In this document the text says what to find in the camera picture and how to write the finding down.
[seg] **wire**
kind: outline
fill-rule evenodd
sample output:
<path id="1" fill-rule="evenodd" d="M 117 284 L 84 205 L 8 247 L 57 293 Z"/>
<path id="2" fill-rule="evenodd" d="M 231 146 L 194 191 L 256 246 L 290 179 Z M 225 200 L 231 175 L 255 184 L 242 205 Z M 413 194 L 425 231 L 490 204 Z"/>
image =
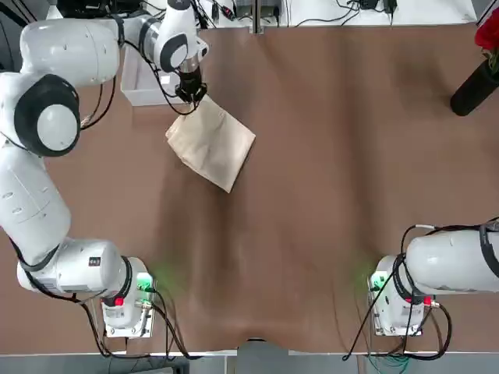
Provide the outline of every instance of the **wire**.
<path id="1" fill-rule="evenodd" d="M 161 10 L 162 12 L 165 12 L 166 9 L 163 9 L 163 8 L 158 8 L 156 5 L 152 5 L 150 2 L 145 2 L 145 1 L 142 1 L 143 4 L 146 4 L 146 5 L 149 5 L 151 8 L 154 8 L 156 10 Z"/>
<path id="2" fill-rule="evenodd" d="M 109 97 L 109 101 L 108 101 L 108 105 L 106 105 L 106 108 L 104 109 L 104 111 L 101 113 L 101 115 L 99 115 L 96 119 L 94 119 L 91 123 L 89 123 L 88 125 L 85 125 L 85 126 L 82 126 L 81 127 L 81 130 L 86 130 L 86 129 L 89 129 L 90 127 L 96 125 L 109 111 L 109 108 L 111 107 L 111 104 L 112 104 L 112 101 L 114 100 L 115 98 L 115 91 L 116 91 L 116 76 L 112 79 L 112 91 L 111 91 L 111 96 Z"/>
<path id="3" fill-rule="evenodd" d="M 358 9 L 354 9 L 353 7 L 350 7 L 350 8 L 349 8 L 349 7 L 347 7 L 347 8 L 349 9 L 349 10 L 348 10 L 348 12 L 347 12 L 345 15 L 341 16 L 341 17 L 338 17 L 338 18 L 333 18 L 333 19 L 320 19 L 320 18 L 309 18 L 309 19 L 304 19 L 302 22 L 298 23 L 295 27 L 300 27 L 300 26 L 302 26 L 304 23 L 306 23 L 306 22 L 310 22 L 310 21 L 315 21 L 315 22 L 325 22 L 325 23 L 330 23 L 330 22 L 339 21 L 339 20 L 341 20 L 341 19 L 344 19 L 344 18 L 345 18 L 348 14 L 350 14 L 350 12 L 351 12 L 352 10 L 357 10 L 357 11 L 358 11 Z"/>
<path id="4" fill-rule="evenodd" d="M 356 337 L 355 337 L 355 339 L 354 339 L 354 341 L 352 343 L 352 346 L 350 347 L 349 352 L 342 357 L 343 361 L 347 361 L 350 358 L 350 356 L 352 356 L 353 350 L 354 350 L 354 348 L 355 348 L 355 346 L 357 344 L 357 341 L 359 340 L 359 336 L 362 333 L 364 325 L 366 324 L 366 321 L 369 318 L 371 311 L 373 310 L 374 306 L 376 305 L 376 302 L 377 302 L 378 298 L 381 296 L 381 294 L 383 293 L 383 290 L 386 288 L 386 286 L 388 285 L 388 283 L 390 282 L 390 280 L 393 278 L 393 276 L 395 275 L 395 273 L 398 272 L 398 269 L 400 268 L 400 266 L 402 264 L 404 264 L 404 266 L 405 266 L 405 271 L 406 271 L 406 274 L 407 274 L 407 278 L 408 278 L 408 280 L 410 280 L 409 282 L 411 283 L 411 286 L 413 285 L 412 278 L 409 275 L 409 270 L 407 269 L 407 267 L 405 265 L 404 244 L 405 244 L 405 239 L 407 238 L 408 233 L 411 230 L 414 230 L 415 228 L 426 228 L 426 229 L 430 229 L 430 230 L 435 230 L 436 229 L 436 227 L 434 227 L 432 225 L 428 225 L 428 224 L 413 224 L 413 225 L 411 225 L 411 226 L 409 226 L 408 228 L 405 229 L 404 234 L 402 235 L 402 239 L 400 241 L 400 254 L 395 259 L 393 270 L 391 271 L 391 273 L 388 276 L 387 280 L 384 282 L 383 286 L 378 291 L 378 293 L 376 295 L 376 298 L 374 298 L 374 300 L 370 303 L 370 306 L 367 309 L 366 315 L 364 316 L 364 319 L 363 319 L 363 321 L 360 324 L 360 328 L 357 331 Z M 414 299 L 414 297 L 411 298 L 411 310 L 409 311 L 409 322 L 410 322 L 410 318 L 411 318 L 411 314 L 412 314 L 413 299 Z M 405 334 L 405 339 L 407 339 L 407 335 L 409 333 L 409 322 L 408 322 L 408 328 L 407 328 L 407 331 L 406 331 L 406 334 Z M 388 355 L 393 355 L 396 351 L 398 351 L 398 349 L 400 349 L 400 347 L 397 347 L 396 349 L 390 351 L 387 354 L 387 356 Z"/>
<path id="5" fill-rule="evenodd" d="M 411 325 L 411 317 L 412 317 L 412 308 L 414 307 L 414 288 L 412 289 L 411 292 L 411 306 L 409 307 L 409 318 L 407 320 L 407 326 L 405 327 L 405 336 L 402 339 L 404 342 L 403 347 L 402 347 L 402 354 L 405 353 L 405 349 L 407 347 L 407 337 L 409 335 L 409 326 Z"/>
<path id="6" fill-rule="evenodd" d="M 5 27 L 3 26 L 3 22 L 1 19 L 0 19 L 0 26 L 2 27 L 3 36 L 5 37 L 5 42 L 7 43 L 7 48 L 9 49 L 10 69 L 14 71 L 14 56 L 12 55 L 12 48 L 10 47 L 9 38 L 7 37 L 7 33 L 5 32 Z"/>
<path id="7" fill-rule="evenodd" d="M 30 23 L 30 19 L 24 14 L 23 10 L 17 5 L 15 0 L 12 0 L 12 4 L 16 7 L 17 11 L 21 14 L 21 16 L 26 20 L 26 22 Z"/>
<path id="8" fill-rule="evenodd" d="M 167 328 L 170 329 L 170 332 L 172 333 L 173 340 L 175 341 L 175 344 L 177 345 L 177 348 L 180 350 L 180 353 L 187 358 L 188 360 L 197 360 L 201 358 L 201 356 L 191 356 L 189 352 L 186 350 L 185 346 L 183 343 L 179 340 L 179 337 L 177 336 L 175 329 L 173 328 L 172 323 L 170 320 L 166 317 L 165 312 L 161 310 L 156 304 L 152 304 L 153 310 L 156 311 L 161 318 L 165 321 Z"/>
<path id="9" fill-rule="evenodd" d="M 163 96 L 165 97 L 166 102 L 168 103 L 168 105 L 170 106 L 170 108 L 176 114 L 178 114 L 178 115 L 190 115 L 190 114 L 192 114 L 199 107 L 199 103 L 196 102 L 196 101 L 194 101 L 194 103 L 193 103 L 193 109 L 190 110 L 190 111 L 181 112 L 177 108 L 175 108 L 173 106 L 173 104 L 171 103 L 171 101 L 169 100 L 169 97 L 173 98 L 175 96 L 172 96 L 168 92 L 165 91 L 165 89 L 163 88 L 163 85 L 161 84 L 161 80 L 160 80 L 159 75 L 157 73 L 157 69 L 155 67 L 153 67 L 153 63 L 151 61 L 149 61 L 147 59 L 147 57 L 140 52 L 139 48 L 134 43 L 131 43 L 130 41 L 125 41 L 125 44 L 128 44 L 130 47 L 132 47 L 133 49 L 135 49 L 139 53 L 139 55 L 143 58 L 143 60 L 149 65 L 149 68 L 150 68 L 151 72 L 153 72 L 154 78 L 156 79 L 156 82 L 157 82 L 157 85 L 159 86 L 161 92 L 163 93 Z"/>
<path id="10" fill-rule="evenodd" d="M 242 16 L 241 18 L 238 18 L 237 20 L 238 20 L 238 21 L 241 21 L 241 20 L 243 20 L 243 19 L 251 19 L 251 20 L 253 20 L 253 17 L 252 17 L 252 16 Z M 267 23 L 272 23 L 272 21 L 270 21 L 269 19 L 267 19 L 267 18 L 265 18 L 265 17 L 262 17 L 262 19 L 263 19 L 264 21 L 266 21 Z"/>
<path id="11" fill-rule="evenodd" d="M 381 286 L 380 290 L 378 291 L 378 293 L 376 295 L 376 298 L 374 298 L 373 302 L 371 302 L 371 304 L 369 305 L 369 308 L 367 309 L 366 315 L 364 316 L 364 319 L 363 319 L 362 323 L 360 323 L 359 331 L 357 331 L 357 335 L 356 335 L 355 339 L 353 340 L 353 343 L 352 343 L 352 346 L 350 347 L 349 353 L 347 353 L 346 355 L 344 355 L 342 357 L 342 361 L 347 361 L 350 358 L 350 356 L 352 356 L 353 350 L 354 350 L 355 346 L 357 345 L 357 340 L 359 339 L 359 336 L 362 333 L 364 325 L 366 324 L 366 321 L 369 318 L 369 315 L 370 315 L 371 311 L 373 310 L 374 305 L 377 302 L 377 299 L 380 298 L 381 294 L 383 293 L 383 290 L 387 287 L 387 285 L 390 282 L 390 280 L 392 279 L 395 271 L 399 267 L 400 267 L 400 263 L 391 271 L 391 273 L 388 276 L 387 280 L 384 282 L 383 286 Z"/>
<path id="12" fill-rule="evenodd" d="M 214 29 L 216 29 L 217 27 L 215 26 L 215 24 L 213 23 L 213 21 L 211 20 L 211 18 L 208 16 L 208 14 L 206 13 L 206 11 L 204 10 L 204 7 L 201 5 L 201 1 L 200 0 L 191 0 L 191 4 L 192 3 L 196 3 L 197 2 L 197 5 L 200 7 L 201 9 L 201 12 L 203 12 L 203 14 L 201 15 L 204 19 L 207 19 L 210 23 L 211 23 L 211 26 L 213 26 Z"/>
<path id="13" fill-rule="evenodd" d="M 341 24 L 341 26 L 346 25 L 346 23 L 347 23 L 349 20 L 356 18 L 356 17 L 359 15 L 359 13 L 360 13 L 360 9 L 357 9 L 357 13 L 356 13 L 356 14 L 354 14 L 353 16 L 351 16 L 350 18 L 346 19 L 346 20 L 345 20 L 345 21 Z"/>
<path id="14" fill-rule="evenodd" d="M 438 308 L 445 314 L 445 319 L 447 320 L 447 336 L 445 337 L 445 342 L 444 346 L 442 349 L 440 349 L 435 355 L 431 356 L 420 356 L 420 355 L 411 355 L 408 353 L 405 353 L 405 357 L 409 357 L 415 360 L 419 361 L 434 361 L 438 360 L 440 357 L 445 355 L 445 352 L 447 352 L 449 345 L 451 344 L 451 339 L 452 339 L 452 318 L 451 314 L 448 312 L 448 310 L 442 305 L 439 304 Z"/>
<path id="15" fill-rule="evenodd" d="M 30 16 L 32 16 L 35 21 L 38 21 L 37 17 L 35 17 L 34 14 L 30 11 L 30 9 L 26 6 L 26 4 L 24 3 L 24 0 L 18 0 L 18 1 L 25 8 L 25 10 L 28 11 L 28 13 L 30 14 Z"/>
<path id="16" fill-rule="evenodd" d="M 104 85 L 100 85 L 99 89 L 99 98 L 97 99 L 97 105 L 95 105 L 95 109 L 92 112 L 91 115 L 88 115 L 84 120 L 82 120 L 80 127 L 85 127 L 87 123 L 90 123 L 92 119 L 94 119 L 94 116 L 97 114 L 97 111 L 99 110 L 99 107 L 101 106 L 101 100 L 102 100 L 102 92 L 104 91 Z"/>
<path id="17" fill-rule="evenodd" d="M 0 2 L 0 12 L 9 17 L 14 23 L 17 23 L 19 27 L 26 27 L 27 22 L 23 18 L 19 17 L 16 12 L 11 10 L 7 5 Z"/>

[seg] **white tray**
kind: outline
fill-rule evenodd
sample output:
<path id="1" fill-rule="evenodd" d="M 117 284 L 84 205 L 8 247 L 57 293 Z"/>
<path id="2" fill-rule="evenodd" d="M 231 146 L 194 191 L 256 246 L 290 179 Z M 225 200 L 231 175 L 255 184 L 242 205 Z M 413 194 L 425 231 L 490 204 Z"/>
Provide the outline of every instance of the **white tray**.
<path id="1" fill-rule="evenodd" d="M 175 87 L 180 83 L 179 77 L 173 72 L 159 72 L 159 76 L 163 89 L 175 95 Z M 167 104 L 149 66 L 139 53 L 129 46 L 125 49 L 121 90 L 133 107 Z M 169 100 L 172 104 L 183 104 L 177 97 Z"/>

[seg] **metal rod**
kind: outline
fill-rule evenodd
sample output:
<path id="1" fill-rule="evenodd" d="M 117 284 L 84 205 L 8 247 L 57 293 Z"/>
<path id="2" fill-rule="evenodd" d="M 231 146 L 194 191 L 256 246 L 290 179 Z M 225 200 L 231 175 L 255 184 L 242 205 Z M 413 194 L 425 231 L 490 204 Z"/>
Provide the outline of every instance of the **metal rod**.
<path id="1" fill-rule="evenodd" d="M 253 0 L 253 34 L 263 33 L 261 24 L 261 0 Z"/>

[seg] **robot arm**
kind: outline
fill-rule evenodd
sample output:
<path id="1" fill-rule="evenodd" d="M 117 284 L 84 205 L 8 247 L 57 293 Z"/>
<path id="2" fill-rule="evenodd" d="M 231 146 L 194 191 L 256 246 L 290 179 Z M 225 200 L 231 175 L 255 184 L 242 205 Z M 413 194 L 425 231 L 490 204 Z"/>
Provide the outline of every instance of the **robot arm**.
<path id="1" fill-rule="evenodd" d="M 42 157 L 67 154 L 80 135 L 75 87 L 102 84 L 119 69 L 126 39 L 166 72 L 178 71 L 185 102 L 201 100 L 206 85 L 199 61 L 207 45 L 197 38 L 189 0 L 168 0 L 165 21 L 53 19 L 21 35 L 20 73 L 0 74 L 0 225 L 11 238 L 19 283 L 36 291 L 27 274 L 50 292 L 98 292 L 110 336 L 143 336 L 152 280 L 136 258 L 121 257 L 108 241 L 67 238 L 71 215 Z"/>
<path id="2" fill-rule="evenodd" d="M 419 330 L 433 295 L 499 292 L 497 222 L 479 230 L 441 231 L 414 238 L 402 255 L 385 256 L 369 279 L 377 335 L 405 336 Z"/>

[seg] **brown table surface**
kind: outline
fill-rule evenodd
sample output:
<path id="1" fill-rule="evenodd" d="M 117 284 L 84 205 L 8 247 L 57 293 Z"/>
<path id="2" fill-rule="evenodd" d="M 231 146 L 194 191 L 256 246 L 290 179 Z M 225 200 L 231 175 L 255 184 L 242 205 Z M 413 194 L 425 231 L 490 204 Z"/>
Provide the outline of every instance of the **brown table surface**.
<path id="1" fill-rule="evenodd" d="M 174 155 L 165 142 L 172 111 L 132 108 L 118 93 L 70 155 L 48 162 L 73 214 L 70 234 L 110 239 L 143 259 L 172 293 L 190 351 L 249 337 L 346 351 L 356 304 L 366 310 L 364 276 L 398 251 L 407 226 L 479 223 L 499 212 L 499 97 L 467 118 L 448 108 L 482 61 L 474 31 L 204 34 L 210 96 L 257 135 L 232 193 Z M 83 113 L 96 94 L 82 91 Z M 95 352 L 83 311 L 23 290 L 4 235 L 1 244 L 0 353 Z M 440 300 L 454 320 L 452 351 L 499 350 L 488 339 L 499 334 L 499 296 Z M 433 330 L 409 348 L 434 351 Z M 378 339 L 373 349 L 393 343 Z M 160 320 L 153 339 L 129 346 L 165 351 Z M 356 351 L 366 351 L 363 339 Z"/>

